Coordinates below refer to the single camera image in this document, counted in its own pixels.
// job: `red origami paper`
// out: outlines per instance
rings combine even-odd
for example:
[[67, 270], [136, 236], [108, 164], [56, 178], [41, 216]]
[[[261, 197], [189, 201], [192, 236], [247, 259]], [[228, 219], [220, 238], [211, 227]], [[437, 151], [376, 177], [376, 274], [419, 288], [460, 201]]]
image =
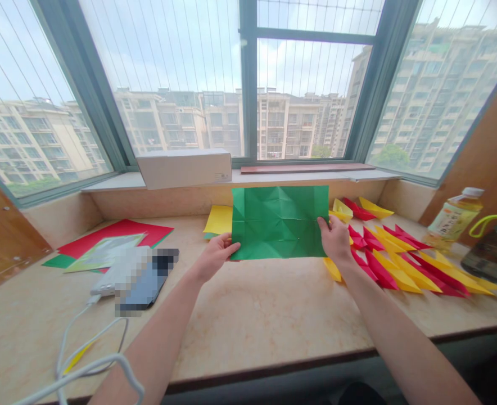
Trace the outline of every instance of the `red origami paper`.
[[361, 221], [368, 221], [376, 218], [374, 214], [371, 214], [369, 211], [361, 208], [359, 205], [347, 199], [346, 197], [344, 197], [342, 200], [344, 204], [346, 204], [346, 206], [352, 210], [355, 218], [359, 218]]
[[368, 274], [368, 276], [374, 280], [377, 284], [379, 284], [378, 277], [372, 272], [371, 268], [368, 267], [367, 263], [363, 261], [362, 258], [355, 252], [355, 250], [351, 250], [351, 255], [354, 257], [354, 260], [357, 262], [358, 266], [363, 269], [363, 271]]
[[418, 241], [412, 235], [410, 235], [405, 230], [403, 230], [401, 227], [399, 227], [397, 224], [395, 224], [394, 233], [391, 233], [391, 230], [389, 228], [386, 228], [385, 226], [384, 226], [384, 228], [387, 232], [389, 232], [393, 236], [396, 236], [400, 240], [403, 240], [404, 242], [409, 243], [411, 246], [413, 246], [417, 250], [432, 249], [432, 246], [425, 245], [423, 242]]
[[366, 227], [363, 227], [363, 240], [370, 250], [385, 250], [379, 240], [376, 239], [376, 236], [374, 236]]
[[145, 233], [146, 237], [138, 246], [155, 246], [164, 239], [174, 228], [149, 225], [140, 222], [123, 219], [106, 228], [99, 229], [87, 236], [81, 237], [65, 246], [59, 248], [59, 253], [79, 259], [85, 252], [94, 247], [97, 243], [107, 237], [137, 235]]
[[433, 276], [437, 277], [439, 280], [443, 281], [447, 285], [453, 287], [455, 290], [458, 290], [460, 293], [464, 295], [470, 295], [468, 290], [466, 289], [466, 286], [462, 284], [460, 281], [455, 280], [451, 276], [448, 276], [445, 274], [442, 270], [438, 269], [437, 267], [433, 266], [426, 260], [420, 258], [419, 256], [414, 255], [412, 252], [409, 252], [409, 254], [419, 263], [427, 272], [432, 274]]
[[427, 276], [442, 291], [441, 293], [432, 291], [434, 294], [438, 294], [438, 295], [444, 294], [444, 295], [451, 295], [451, 296], [456, 296], [456, 297], [460, 297], [460, 298], [465, 298], [464, 295], [462, 295], [461, 293], [456, 291], [454, 288], [451, 288], [450, 286], [448, 286], [446, 283], [444, 283], [439, 278], [434, 276], [434, 274], [431, 274], [429, 271], [425, 270], [419, 264], [414, 263], [405, 253], [402, 253], [400, 255], [400, 257], [402, 257], [407, 263], [411, 264], [419, 273]]
[[372, 272], [378, 277], [379, 284], [383, 288], [387, 288], [389, 290], [400, 290], [398, 285], [395, 282], [395, 279], [391, 277], [389, 272], [385, 270], [385, 267], [376, 260], [376, 258], [370, 253], [368, 250], [365, 252], [367, 256], [368, 267], [371, 268]]
[[361, 234], [359, 232], [357, 232], [355, 229], [353, 229], [351, 227], [351, 225], [348, 225], [348, 231], [350, 232], [350, 237], [354, 242], [354, 244], [353, 244], [354, 248], [356, 248], [357, 250], [360, 250], [367, 245], [367, 243], [365, 242], [365, 239], [363, 239]]

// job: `bottle label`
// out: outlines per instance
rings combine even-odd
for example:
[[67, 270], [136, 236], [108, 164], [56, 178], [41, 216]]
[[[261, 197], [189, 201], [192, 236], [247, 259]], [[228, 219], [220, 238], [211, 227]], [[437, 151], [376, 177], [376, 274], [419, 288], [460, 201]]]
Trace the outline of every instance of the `bottle label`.
[[446, 202], [428, 230], [442, 238], [456, 240], [477, 214]]
[[[497, 254], [491, 257], [492, 260], [497, 260]], [[494, 263], [488, 259], [482, 258], [470, 251], [464, 258], [462, 259], [462, 263], [464, 263], [467, 267], [471, 267], [480, 273], [484, 273], [492, 278], [497, 279], [497, 263]]]

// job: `sky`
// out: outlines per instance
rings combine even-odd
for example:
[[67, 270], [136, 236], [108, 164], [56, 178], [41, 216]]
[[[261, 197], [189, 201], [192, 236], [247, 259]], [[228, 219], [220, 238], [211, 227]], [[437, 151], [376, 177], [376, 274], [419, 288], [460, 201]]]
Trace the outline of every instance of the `sky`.
[[[237, 0], [80, 0], [110, 85], [132, 91], [241, 87]], [[383, 0], [260, 1], [262, 27], [374, 35]], [[417, 22], [497, 28], [497, 0], [425, 0]], [[258, 41], [259, 87], [302, 96], [347, 92], [363, 46]], [[73, 100], [28, 0], [0, 0], [0, 98]]]

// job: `white box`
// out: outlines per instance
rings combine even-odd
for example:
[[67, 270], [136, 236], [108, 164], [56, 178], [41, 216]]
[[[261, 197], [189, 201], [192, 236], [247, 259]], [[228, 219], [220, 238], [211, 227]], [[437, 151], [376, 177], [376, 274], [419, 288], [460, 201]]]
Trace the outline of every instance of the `white box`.
[[136, 160], [148, 190], [232, 181], [232, 157], [222, 148], [153, 151]]

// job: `tree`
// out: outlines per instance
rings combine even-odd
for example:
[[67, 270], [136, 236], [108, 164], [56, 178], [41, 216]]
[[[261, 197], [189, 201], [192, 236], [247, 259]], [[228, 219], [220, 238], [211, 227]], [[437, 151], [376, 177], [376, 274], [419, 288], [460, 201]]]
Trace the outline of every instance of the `tree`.
[[400, 146], [389, 143], [383, 147], [382, 151], [377, 154], [372, 161], [376, 166], [392, 170], [408, 170], [410, 158]]
[[30, 182], [28, 184], [10, 183], [7, 184], [8, 189], [15, 197], [23, 197], [26, 195], [35, 194], [41, 191], [50, 190], [62, 185], [61, 180], [56, 178], [45, 178]]
[[312, 157], [314, 158], [330, 158], [331, 149], [329, 146], [314, 145], [312, 147]]

